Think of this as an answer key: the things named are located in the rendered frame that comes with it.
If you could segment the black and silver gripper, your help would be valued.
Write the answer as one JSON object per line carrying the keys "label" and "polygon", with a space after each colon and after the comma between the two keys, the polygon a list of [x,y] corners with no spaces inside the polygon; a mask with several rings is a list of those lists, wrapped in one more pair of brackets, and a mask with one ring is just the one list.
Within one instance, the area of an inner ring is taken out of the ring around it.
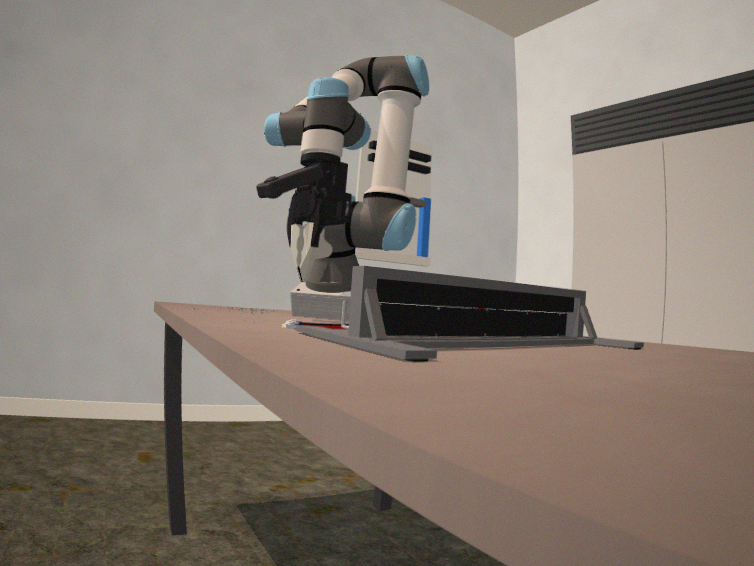
{"label": "black and silver gripper", "polygon": [[[346,193],[348,164],[340,160],[339,156],[324,152],[301,155],[301,165],[325,168],[323,178],[295,190],[289,208],[287,235],[300,282],[307,281],[314,260],[332,254],[332,246],[324,238],[324,226],[350,223],[352,194]],[[303,225],[304,221],[310,222]]]}

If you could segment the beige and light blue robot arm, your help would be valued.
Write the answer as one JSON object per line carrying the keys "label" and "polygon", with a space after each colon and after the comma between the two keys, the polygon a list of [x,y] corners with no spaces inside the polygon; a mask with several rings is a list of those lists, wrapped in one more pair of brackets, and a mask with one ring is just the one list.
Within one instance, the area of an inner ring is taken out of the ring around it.
{"label": "beige and light blue robot arm", "polygon": [[[382,103],[371,188],[363,202],[352,195],[350,223],[324,227],[332,254],[314,260],[306,281],[307,288],[326,293],[351,291],[353,266],[359,266],[356,248],[400,251],[410,243],[416,209],[405,188],[413,115],[421,96],[429,94],[427,68],[419,56],[368,57],[332,77],[314,80],[308,97],[288,112],[271,114],[264,125],[272,146],[302,142],[301,155],[324,152],[341,158],[343,148],[359,149],[371,135],[368,122],[348,101],[377,96]],[[275,199],[323,177],[321,165],[307,166],[269,177],[256,189],[259,198]]]}

